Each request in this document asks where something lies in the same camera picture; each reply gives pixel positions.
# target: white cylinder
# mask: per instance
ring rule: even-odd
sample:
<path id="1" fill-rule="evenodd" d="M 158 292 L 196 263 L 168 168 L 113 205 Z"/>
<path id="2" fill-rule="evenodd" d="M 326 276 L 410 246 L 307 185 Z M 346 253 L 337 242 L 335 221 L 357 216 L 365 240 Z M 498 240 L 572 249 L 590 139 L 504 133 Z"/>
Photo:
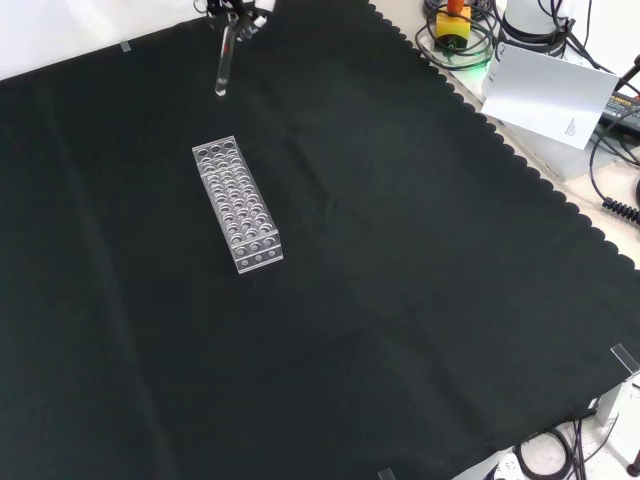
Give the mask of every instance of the white cylinder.
<path id="1" fill-rule="evenodd" d="M 540 3 L 547 12 L 551 12 L 551 0 L 540 0 Z M 532 35 L 546 35 L 556 28 L 553 19 L 538 5 L 538 0 L 509 0 L 504 19 L 513 28 Z"/>

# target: black cable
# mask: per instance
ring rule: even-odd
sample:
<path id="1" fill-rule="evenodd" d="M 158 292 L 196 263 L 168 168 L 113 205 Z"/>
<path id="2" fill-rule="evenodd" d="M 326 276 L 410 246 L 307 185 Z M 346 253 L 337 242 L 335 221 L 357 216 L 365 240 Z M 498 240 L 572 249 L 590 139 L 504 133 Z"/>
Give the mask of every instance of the black cable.
<path id="1" fill-rule="evenodd" d="M 543 434 L 553 436 L 560 443 L 565 454 L 565 461 L 562 467 L 560 468 L 560 470 L 548 475 L 542 475 L 542 474 L 533 472 L 524 461 L 524 458 L 522 457 L 522 446 L 525 443 L 530 442 L 534 438 L 537 438 Z M 569 443 L 567 442 L 567 439 L 564 437 L 564 435 L 562 435 L 562 433 L 560 433 L 560 431 L 555 428 L 548 428 L 544 430 L 542 433 L 537 433 L 527 438 L 523 442 L 518 443 L 514 448 L 514 453 L 516 455 L 516 458 L 518 459 L 518 463 L 520 463 L 520 468 L 522 469 L 522 473 L 524 473 L 531 480 L 564 480 L 567 474 L 571 471 L 571 468 L 574 466 L 573 451 L 569 446 Z"/>
<path id="2" fill-rule="evenodd" d="M 591 156 L 589 157 L 589 179 L 591 180 L 591 185 L 593 186 L 593 189 L 596 191 L 598 196 L 603 200 L 603 203 L 602 203 L 603 207 L 611 210 L 612 212 L 620 215 L 621 217 L 627 218 L 629 220 L 632 220 L 640 224 L 640 212 L 638 211 L 638 209 L 630 207 L 629 205 L 626 205 L 624 203 L 618 202 L 617 200 L 614 200 L 610 197 L 605 197 L 604 194 L 598 188 L 598 185 L 596 184 L 596 180 L 593 175 L 593 160 L 596 156 L 596 150 L 598 149 L 598 145 L 600 145 L 600 143 L 602 142 L 603 137 L 607 133 L 609 133 L 611 129 L 614 126 L 616 126 L 618 123 L 620 123 L 622 120 L 638 112 L 640 112 L 640 107 L 625 113 L 621 117 L 617 118 L 615 121 L 611 122 L 603 131 L 596 133 L 596 136 L 598 138 L 594 142 L 593 149 L 591 150 Z"/>
<path id="3" fill-rule="evenodd" d="M 495 476 L 496 476 L 496 470 L 498 470 L 498 466 L 499 466 L 499 465 L 500 465 L 500 464 L 498 464 L 498 465 L 496 465 L 495 467 L 493 467 L 493 468 L 491 469 L 491 471 L 490 471 L 489 473 L 487 473 L 487 476 L 486 476 L 486 477 L 484 477 L 484 479 L 483 479 L 483 480 L 494 480 L 494 479 L 495 479 Z"/>
<path id="4" fill-rule="evenodd" d="M 591 8 L 593 7 L 593 0 L 589 0 L 589 8 L 587 9 L 587 35 L 584 37 L 584 43 L 582 46 L 587 48 L 589 42 L 589 33 L 591 33 Z"/>
<path id="5" fill-rule="evenodd" d="M 604 446 L 607 444 L 607 442 L 609 441 L 609 438 L 611 437 L 611 434 L 613 433 L 613 429 L 616 428 L 616 423 L 618 423 L 618 419 L 620 418 L 620 414 L 618 414 L 618 416 L 616 417 L 616 419 L 613 421 L 613 425 L 611 425 L 611 428 L 609 429 L 609 433 L 607 433 L 607 436 L 605 437 L 604 441 L 600 444 L 600 446 L 596 449 L 595 452 L 593 452 L 591 455 L 589 455 L 586 460 L 584 461 L 584 463 L 587 463 L 589 460 L 591 460 L 596 453 L 598 453 L 600 450 L 602 450 L 604 448 Z"/>
<path id="6" fill-rule="evenodd" d="M 629 148 L 629 145 L 627 145 L 627 142 L 624 141 L 623 138 L 618 139 L 618 143 L 620 143 L 620 146 L 622 147 L 622 149 L 627 152 L 627 155 L 629 155 L 631 157 L 631 160 L 633 160 L 633 165 L 636 166 L 640 166 L 640 160 L 638 160 L 638 157 L 635 156 L 635 154 L 631 151 L 631 149 Z"/>

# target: coiled black cord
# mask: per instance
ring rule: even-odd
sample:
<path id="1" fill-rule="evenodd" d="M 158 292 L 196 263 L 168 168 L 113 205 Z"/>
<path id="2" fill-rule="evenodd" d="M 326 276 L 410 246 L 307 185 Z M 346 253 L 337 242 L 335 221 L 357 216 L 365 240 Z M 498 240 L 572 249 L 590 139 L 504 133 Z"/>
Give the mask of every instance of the coiled black cord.
<path id="1" fill-rule="evenodd" d="M 613 213 L 620 215 L 621 217 L 640 224 L 640 211 L 637 208 L 625 205 L 624 203 L 618 202 L 611 197 L 605 198 L 602 206 L 608 210 L 611 210 Z"/>
<path id="2" fill-rule="evenodd" d="M 560 470 L 558 470 L 555 473 L 551 473 L 549 475 L 541 475 L 539 473 L 533 472 L 527 466 L 527 464 L 524 461 L 524 458 L 522 457 L 522 445 L 544 434 L 553 436 L 562 446 L 562 449 L 564 450 L 564 455 L 565 455 L 564 464 L 562 465 Z M 555 428 L 548 428 L 544 430 L 542 433 L 537 433 L 527 438 L 523 442 L 518 443 L 515 446 L 513 453 L 515 453 L 516 458 L 518 459 L 518 463 L 520 464 L 522 473 L 524 473 L 531 480 L 564 480 L 564 478 L 569 474 L 569 472 L 571 472 L 571 469 L 574 466 L 574 460 L 573 460 L 574 452 L 571 446 L 569 445 L 569 442 L 567 442 L 567 439 L 564 438 L 564 435 L 562 435 L 562 433 L 560 433 L 560 431 L 558 431 Z"/>
<path id="3" fill-rule="evenodd" d="M 600 145 L 600 143 L 602 142 L 603 137 L 607 133 L 609 133 L 611 131 L 611 129 L 614 126 L 616 126 L 618 123 L 620 123 L 622 120 L 624 120 L 625 118 L 627 118 L 627 117 L 629 117 L 631 115 L 634 115 L 634 114 L 636 114 L 638 112 L 640 112 L 640 107 L 635 108 L 635 109 L 625 113 L 621 117 L 616 118 L 616 120 L 611 122 L 607 126 L 607 128 L 605 128 L 602 132 L 598 133 L 598 138 L 594 142 L 593 149 L 591 150 L 591 156 L 589 157 L 589 179 L 591 180 L 591 185 L 593 185 L 593 189 L 596 191 L 598 196 L 602 199 L 602 201 L 603 201 L 602 206 L 604 208 L 606 208 L 607 210 L 612 211 L 613 213 L 615 213 L 617 215 L 620 215 L 623 218 L 626 218 L 628 220 L 636 222 L 637 224 L 640 225 L 640 212 L 638 211 L 638 209 L 630 207 L 629 205 L 625 205 L 622 202 L 618 202 L 617 200 L 614 200 L 611 197 L 605 197 L 604 194 L 598 188 L 598 185 L 596 184 L 596 179 L 595 179 L 595 177 L 593 175 L 593 160 L 594 160 L 594 158 L 596 156 L 596 150 L 598 149 L 598 145 Z"/>

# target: electronic device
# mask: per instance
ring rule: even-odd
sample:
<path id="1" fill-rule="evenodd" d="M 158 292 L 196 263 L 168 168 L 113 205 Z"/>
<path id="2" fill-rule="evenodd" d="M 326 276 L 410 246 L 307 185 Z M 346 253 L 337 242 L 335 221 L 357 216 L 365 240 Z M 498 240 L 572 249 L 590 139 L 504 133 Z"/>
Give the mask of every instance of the electronic device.
<path id="1" fill-rule="evenodd" d="M 612 130 L 640 140 L 640 111 L 637 111 L 638 108 L 640 108 L 640 101 L 616 92 L 611 95 L 598 123 L 606 127 L 620 119 L 612 127 Z"/>

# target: power strip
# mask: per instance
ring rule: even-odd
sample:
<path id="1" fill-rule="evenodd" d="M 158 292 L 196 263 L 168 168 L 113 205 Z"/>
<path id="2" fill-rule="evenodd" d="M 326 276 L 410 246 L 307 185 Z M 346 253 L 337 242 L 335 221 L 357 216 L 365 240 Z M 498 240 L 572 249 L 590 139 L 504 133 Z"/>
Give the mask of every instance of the power strip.
<path id="1" fill-rule="evenodd" d="M 615 92 L 607 102 L 607 106 L 602 113 L 602 117 L 600 117 L 599 123 L 606 127 L 623 115 L 638 110 L 638 108 L 640 108 L 640 102 L 638 100 Z M 640 112 L 623 118 L 618 125 L 613 127 L 613 130 L 640 140 Z"/>
<path id="2" fill-rule="evenodd" d="M 493 475 L 494 480 L 527 480 L 515 454 L 505 455 Z"/>

